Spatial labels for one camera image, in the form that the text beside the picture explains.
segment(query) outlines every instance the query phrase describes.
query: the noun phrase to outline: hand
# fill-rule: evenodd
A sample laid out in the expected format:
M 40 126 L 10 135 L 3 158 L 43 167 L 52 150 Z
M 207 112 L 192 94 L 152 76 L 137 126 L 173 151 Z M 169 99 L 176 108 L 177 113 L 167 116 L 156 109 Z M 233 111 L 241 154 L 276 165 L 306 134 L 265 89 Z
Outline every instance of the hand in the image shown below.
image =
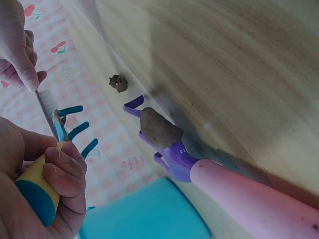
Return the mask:
M 22 129 L 0 117 L 0 238 L 72 239 L 85 216 L 86 163 L 74 144 L 61 151 L 56 139 Z M 14 184 L 25 164 L 45 153 L 43 175 L 61 195 L 52 225 L 44 227 Z
M 33 33 L 24 30 L 24 11 L 17 0 L 0 0 L 0 80 L 35 91 L 46 78 L 36 72 Z

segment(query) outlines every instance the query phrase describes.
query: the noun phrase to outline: pink handle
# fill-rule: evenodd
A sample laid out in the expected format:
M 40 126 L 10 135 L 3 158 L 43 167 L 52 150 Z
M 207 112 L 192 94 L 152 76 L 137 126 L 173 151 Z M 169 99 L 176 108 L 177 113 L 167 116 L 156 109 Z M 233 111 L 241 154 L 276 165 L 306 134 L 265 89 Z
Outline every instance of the pink handle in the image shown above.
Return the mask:
M 319 211 L 275 189 L 203 159 L 192 182 L 258 239 L 318 239 Z

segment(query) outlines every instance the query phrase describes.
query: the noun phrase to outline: teal cushion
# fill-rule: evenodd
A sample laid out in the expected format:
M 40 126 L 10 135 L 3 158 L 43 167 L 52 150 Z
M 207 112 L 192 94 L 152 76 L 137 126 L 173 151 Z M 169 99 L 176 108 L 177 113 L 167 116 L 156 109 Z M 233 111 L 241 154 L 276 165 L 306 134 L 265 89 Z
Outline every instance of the teal cushion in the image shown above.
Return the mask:
M 210 239 L 206 224 L 168 179 L 87 212 L 81 239 Z

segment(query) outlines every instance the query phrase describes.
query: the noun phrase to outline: wooden surface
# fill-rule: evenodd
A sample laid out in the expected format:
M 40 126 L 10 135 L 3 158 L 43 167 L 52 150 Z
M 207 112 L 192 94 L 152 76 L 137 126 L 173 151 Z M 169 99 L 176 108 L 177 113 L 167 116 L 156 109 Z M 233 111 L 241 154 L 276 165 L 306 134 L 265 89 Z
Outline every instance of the wooden surface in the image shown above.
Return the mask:
M 154 152 L 138 139 L 139 123 L 122 111 L 140 94 L 184 128 L 203 157 L 224 165 L 236 159 L 238 167 L 319 208 L 318 1 L 62 4 L 78 51 L 150 161 Z M 129 81 L 119 95 L 108 86 L 116 73 Z M 249 238 L 198 189 L 178 186 L 215 238 Z

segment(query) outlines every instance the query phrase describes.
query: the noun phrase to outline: pink checkered fabric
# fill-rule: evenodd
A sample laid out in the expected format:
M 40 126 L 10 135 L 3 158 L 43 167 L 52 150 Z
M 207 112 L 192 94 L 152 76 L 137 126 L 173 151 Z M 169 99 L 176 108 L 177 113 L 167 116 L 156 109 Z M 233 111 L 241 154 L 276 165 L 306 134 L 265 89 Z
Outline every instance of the pink checkered fabric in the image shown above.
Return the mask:
M 152 182 L 157 175 L 127 135 L 77 53 L 58 0 L 22 0 L 26 29 L 34 33 L 37 70 L 48 71 L 39 90 L 49 89 L 59 109 L 83 105 L 68 116 L 68 131 L 88 121 L 73 142 L 81 151 L 93 138 L 99 144 L 87 157 L 87 206 L 101 206 Z M 52 135 L 35 94 L 0 86 L 0 116 L 38 133 Z

